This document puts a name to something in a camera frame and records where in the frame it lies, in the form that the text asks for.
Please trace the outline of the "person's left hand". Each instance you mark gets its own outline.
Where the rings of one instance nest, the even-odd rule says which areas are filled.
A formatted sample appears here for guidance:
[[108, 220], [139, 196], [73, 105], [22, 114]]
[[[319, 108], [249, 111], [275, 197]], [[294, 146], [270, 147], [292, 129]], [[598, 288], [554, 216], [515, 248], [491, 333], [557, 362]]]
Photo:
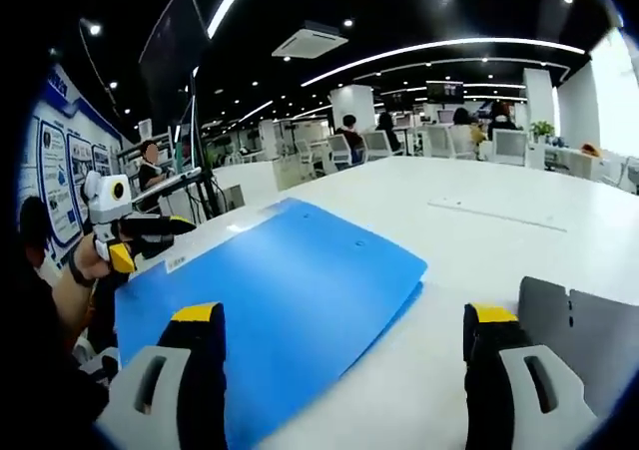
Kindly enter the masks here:
[[93, 281], [115, 272], [113, 266], [97, 253], [95, 237], [92, 232], [82, 237], [75, 249], [73, 260], [77, 270], [87, 281]]

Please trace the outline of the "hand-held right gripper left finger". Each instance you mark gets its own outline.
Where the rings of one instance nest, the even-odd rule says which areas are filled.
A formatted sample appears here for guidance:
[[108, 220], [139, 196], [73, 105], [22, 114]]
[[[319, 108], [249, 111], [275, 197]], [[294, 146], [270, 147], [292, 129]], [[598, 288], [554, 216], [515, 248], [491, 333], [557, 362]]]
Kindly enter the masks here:
[[187, 306], [116, 375], [97, 420], [115, 449], [226, 449], [226, 320]]

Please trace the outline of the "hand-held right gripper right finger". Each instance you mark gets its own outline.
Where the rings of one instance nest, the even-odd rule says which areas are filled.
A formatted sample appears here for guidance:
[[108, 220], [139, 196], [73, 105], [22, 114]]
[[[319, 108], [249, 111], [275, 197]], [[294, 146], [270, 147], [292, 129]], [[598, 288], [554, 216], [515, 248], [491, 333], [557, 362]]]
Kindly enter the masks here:
[[463, 315], [467, 449], [574, 449], [596, 425], [579, 376], [503, 307]]

